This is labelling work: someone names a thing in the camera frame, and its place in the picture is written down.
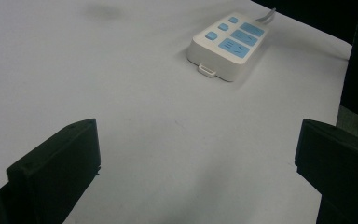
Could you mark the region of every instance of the white table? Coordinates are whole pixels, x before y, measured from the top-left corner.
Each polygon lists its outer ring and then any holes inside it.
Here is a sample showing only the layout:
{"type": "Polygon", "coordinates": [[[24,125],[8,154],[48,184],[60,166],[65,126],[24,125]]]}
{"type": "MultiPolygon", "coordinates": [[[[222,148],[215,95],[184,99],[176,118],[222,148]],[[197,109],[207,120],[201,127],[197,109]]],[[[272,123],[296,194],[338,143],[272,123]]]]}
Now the white table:
{"type": "Polygon", "coordinates": [[[277,14],[233,83],[186,59],[250,1],[0,0],[0,187],[59,129],[96,118],[97,176],[65,223],[315,223],[302,119],[335,124],[351,46],[277,14]]]}

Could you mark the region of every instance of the gray floor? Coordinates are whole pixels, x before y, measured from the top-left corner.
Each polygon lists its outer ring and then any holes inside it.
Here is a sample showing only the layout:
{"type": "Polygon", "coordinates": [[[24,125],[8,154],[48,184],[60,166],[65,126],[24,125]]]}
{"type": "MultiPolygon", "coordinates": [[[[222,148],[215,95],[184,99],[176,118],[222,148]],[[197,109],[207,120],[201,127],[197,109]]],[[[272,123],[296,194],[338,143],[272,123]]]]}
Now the gray floor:
{"type": "Polygon", "coordinates": [[[358,115],[344,106],[339,108],[336,126],[358,137],[358,115]]]}

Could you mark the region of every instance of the blue button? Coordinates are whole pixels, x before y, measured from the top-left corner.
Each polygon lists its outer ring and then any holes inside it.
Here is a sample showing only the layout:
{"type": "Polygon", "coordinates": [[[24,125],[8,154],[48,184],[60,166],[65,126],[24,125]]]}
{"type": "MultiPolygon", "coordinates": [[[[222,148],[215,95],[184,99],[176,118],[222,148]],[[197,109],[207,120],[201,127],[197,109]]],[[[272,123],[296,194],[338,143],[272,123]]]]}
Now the blue button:
{"type": "Polygon", "coordinates": [[[209,32],[205,37],[210,40],[215,40],[217,38],[217,34],[215,32],[209,32]]]}
{"type": "Polygon", "coordinates": [[[228,38],[220,43],[219,47],[240,58],[244,58],[245,55],[249,52],[248,48],[228,38]]]}
{"type": "Polygon", "coordinates": [[[252,37],[251,35],[247,35],[246,33],[240,30],[236,30],[234,33],[232,33],[231,36],[249,46],[253,46],[257,42],[257,38],[252,37]]]}
{"type": "Polygon", "coordinates": [[[228,25],[222,23],[222,24],[219,25],[219,29],[222,30],[222,31],[226,31],[226,30],[228,30],[228,25]]]}
{"type": "Polygon", "coordinates": [[[264,30],[257,28],[247,22],[241,26],[241,29],[256,36],[261,36],[262,34],[264,34],[264,30]]]}
{"type": "Polygon", "coordinates": [[[237,23],[237,22],[238,22],[238,19],[235,18],[235,17],[231,17],[231,18],[229,19],[229,21],[232,22],[232,23],[237,23]]]}

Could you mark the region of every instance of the remote control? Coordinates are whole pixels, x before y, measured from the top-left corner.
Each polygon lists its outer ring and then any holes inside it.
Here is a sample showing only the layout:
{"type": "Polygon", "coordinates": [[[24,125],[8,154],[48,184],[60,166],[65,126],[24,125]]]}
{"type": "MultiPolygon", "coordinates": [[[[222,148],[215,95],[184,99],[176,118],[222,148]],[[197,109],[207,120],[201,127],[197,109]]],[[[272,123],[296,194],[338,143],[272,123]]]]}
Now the remote control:
{"type": "Polygon", "coordinates": [[[263,23],[233,12],[195,35],[187,58],[207,77],[234,81],[268,32],[263,23]]]}

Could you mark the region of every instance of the black object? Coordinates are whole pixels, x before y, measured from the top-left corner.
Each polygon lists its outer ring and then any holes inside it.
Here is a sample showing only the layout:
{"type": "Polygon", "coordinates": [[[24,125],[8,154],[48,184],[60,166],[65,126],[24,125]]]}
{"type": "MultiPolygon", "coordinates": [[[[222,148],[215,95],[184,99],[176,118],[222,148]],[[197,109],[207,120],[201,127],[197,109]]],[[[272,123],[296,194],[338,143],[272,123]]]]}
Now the black object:
{"type": "Polygon", "coordinates": [[[95,119],[66,126],[7,168],[0,224],[61,224],[98,174],[95,119]]]}
{"type": "Polygon", "coordinates": [[[341,105],[358,114],[358,0],[252,0],[352,45],[341,105]]]}
{"type": "Polygon", "coordinates": [[[304,119],[297,172],[322,194],[317,223],[358,224],[358,138],[335,126],[304,119]]]}

